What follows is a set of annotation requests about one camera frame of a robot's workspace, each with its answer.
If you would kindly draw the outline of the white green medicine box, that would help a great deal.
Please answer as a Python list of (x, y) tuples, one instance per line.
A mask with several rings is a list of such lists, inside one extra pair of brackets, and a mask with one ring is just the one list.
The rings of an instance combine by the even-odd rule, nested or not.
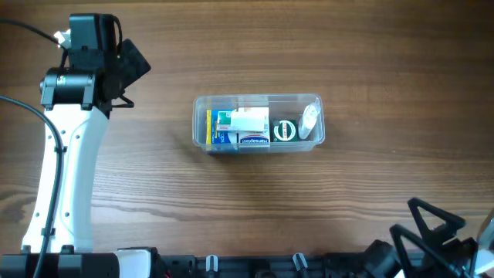
[(265, 116), (252, 111), (219, 111), (215, 127), (218, 131), (263, 132)]

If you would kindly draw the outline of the blue yellow VapoDrops box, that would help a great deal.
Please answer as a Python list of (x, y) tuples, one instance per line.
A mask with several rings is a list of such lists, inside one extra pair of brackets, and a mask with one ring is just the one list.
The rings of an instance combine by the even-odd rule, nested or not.
[(206, 143), (237, 144), (238, 134), (228, 130), (231, 124), (231, 110), (206, 111)]

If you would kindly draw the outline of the white Hansaplast box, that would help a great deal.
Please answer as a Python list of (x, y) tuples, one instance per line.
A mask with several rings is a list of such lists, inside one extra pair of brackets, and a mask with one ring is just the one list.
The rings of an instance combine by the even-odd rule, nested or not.
[(239, 131), (238, 139), (240, 144), (263, 144), (270, 143), (269, 129), (269, 108), (268, 107), (240, 107), (238, 111), (253, 112), (262, 115), (264, 118), (264, 131)]

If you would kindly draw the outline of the green round-logo box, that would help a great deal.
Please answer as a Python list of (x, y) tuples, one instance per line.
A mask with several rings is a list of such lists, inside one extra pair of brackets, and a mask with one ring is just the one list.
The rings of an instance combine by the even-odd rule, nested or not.
[(270, 123), (271, 141), (289, 143), (299, 141), (295, 120), (273, 120)]

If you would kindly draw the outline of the white dropper bottle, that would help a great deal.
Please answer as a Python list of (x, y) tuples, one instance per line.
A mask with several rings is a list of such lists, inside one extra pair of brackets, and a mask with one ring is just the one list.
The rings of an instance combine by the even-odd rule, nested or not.
[(309, 104), (303, 111), (298, 124), (299, 138), (301, 140), (307, 139), (312, 129), (316, 126), (320, 111), (321, 106), (318, 103)]

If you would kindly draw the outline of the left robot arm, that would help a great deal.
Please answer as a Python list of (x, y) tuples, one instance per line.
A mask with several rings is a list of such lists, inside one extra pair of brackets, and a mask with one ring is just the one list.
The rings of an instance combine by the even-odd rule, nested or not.
[(96, 157), (115, 108), (131, 108), (126, 88), (150, 70), (119, 19), (86, 13), (52, 41), (62, 61), (42, 79), (36, 116), (45, 124), (42, 172), (21, 251), (1, 258), (3, 277), (156, 277), (147, 247), (93, 251), (90, 206)]

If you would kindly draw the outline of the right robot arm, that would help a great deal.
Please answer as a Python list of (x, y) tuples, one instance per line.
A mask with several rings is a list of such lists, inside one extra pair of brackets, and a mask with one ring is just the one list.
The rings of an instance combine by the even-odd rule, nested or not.
[(390, 227), (393, 243), (375, 241), (364, 252), (363, 271), (369, 277), (474, 277), (479, 244), (460, 240), (465, 220), (419, 198), (408, 207), (419, 233)]

